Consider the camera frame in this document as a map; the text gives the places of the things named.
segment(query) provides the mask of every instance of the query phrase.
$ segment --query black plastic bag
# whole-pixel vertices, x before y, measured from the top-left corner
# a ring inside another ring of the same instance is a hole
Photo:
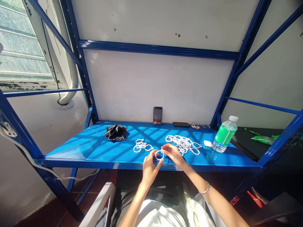
[[[122,125],[112,125],[107,127],[107,131],[103,136],[106,136],[108,140],[125,140],[124,135],[126,133],[127,127]]]

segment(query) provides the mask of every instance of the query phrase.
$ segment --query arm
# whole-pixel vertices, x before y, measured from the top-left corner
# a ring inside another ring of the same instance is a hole
[[[208,183],[186,163],[177,147],[166,144],[162,146],[162,149],[164,154],[169,156],[186,173],[199,192],[207,190]],[[238,212],[212,186],[203,196],[228,227],[248,226]]]
[[[159,161],[157,167],[154,167],[154,163],[152,161],[153,156],[155,155],[157,150],[153,150],[149,153],[148,156],[145,157],[144,162],[143,162],[143,178],[142,182],[139,185],[139,188],[136,192],[136,195],[130,204],[129,208],[127,209],[124,217],[122,218],[119,227],[134,227],[140,208],[142,206],[142,203],[145,199],[145,196],[154,182],[160,167],[162,166],[162,163],[164,159]]]

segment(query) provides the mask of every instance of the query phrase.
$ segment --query woman's left hand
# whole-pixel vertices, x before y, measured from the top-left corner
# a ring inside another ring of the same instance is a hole
[[[147,189],[150,188],[152,183],[154,182],[160,167],[163,164],[164,159],[161,159],[158,162],[158,165],[155,167],[152,158],[154,157],[157,150],[152,150],[148,156],[145,157],[143,162],[143,178],[142,178],[142,184]]]

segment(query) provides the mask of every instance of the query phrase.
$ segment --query plastic bottle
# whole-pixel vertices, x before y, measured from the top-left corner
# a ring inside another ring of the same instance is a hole
[[[225,151],[227,145],[230,143],[231,139],[238,129],[236,123],[238,119],[238,117],[230,116],[228,121],[222,123],[214,139],[214,142],[212,143],[212,147],[215,151],[220,153],[223,153]]]

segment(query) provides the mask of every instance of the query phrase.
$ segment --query floor tile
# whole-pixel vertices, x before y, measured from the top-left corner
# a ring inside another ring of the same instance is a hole
[[[98,194],[86,194],[82,202],[80,203],[80,209],[87,214],[88,210],[91,208]],[[73,216],[70,213],[66,213],[61,222],[57,227],[78,227],[81,222],[76,222]]]
[[[99,193],[106,182],[115,181],[117,179],[117,177],[115,177],[115,172],[115,170],[102,170],[96,178],[95,182],[92,184],[91,188],[89,189],[89,192]]]
[[[67,209],[55,198],[31,216],[19,222],[15,227],[54,227],[58,225],[66,212]]]
[[[83,191],[83,188],[85,187],[85,185],[91,180],[93,176],[90,176],[86,179],[84,179],[83,181],[79,181],[77,184],[74,185],[72,192],[81,192]]]

